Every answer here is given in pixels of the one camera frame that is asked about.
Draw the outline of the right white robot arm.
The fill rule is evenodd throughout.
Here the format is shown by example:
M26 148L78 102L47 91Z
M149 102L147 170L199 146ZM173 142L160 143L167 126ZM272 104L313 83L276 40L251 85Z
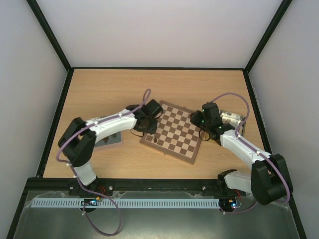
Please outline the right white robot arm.
M292 184L282 155L272 155L250 143L237 128L222 119L216 103L203 104L200 111L191 114L190 122L207 133L209 139L234 153L250 169L249 174L237 170L219 174L217 189L221 194L243 191L253 195L261 205L289 201Z

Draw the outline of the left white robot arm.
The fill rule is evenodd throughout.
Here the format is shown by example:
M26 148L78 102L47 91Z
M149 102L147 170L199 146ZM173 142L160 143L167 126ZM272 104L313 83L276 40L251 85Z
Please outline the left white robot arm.
M151 100L147 104L127 106L110 116L87 121L75 118L58 142L56 160L71 167L81 186L91 186L97 180L90 164L96 143L131 129L144 134L154 134L162 113L162 106L156 100Z

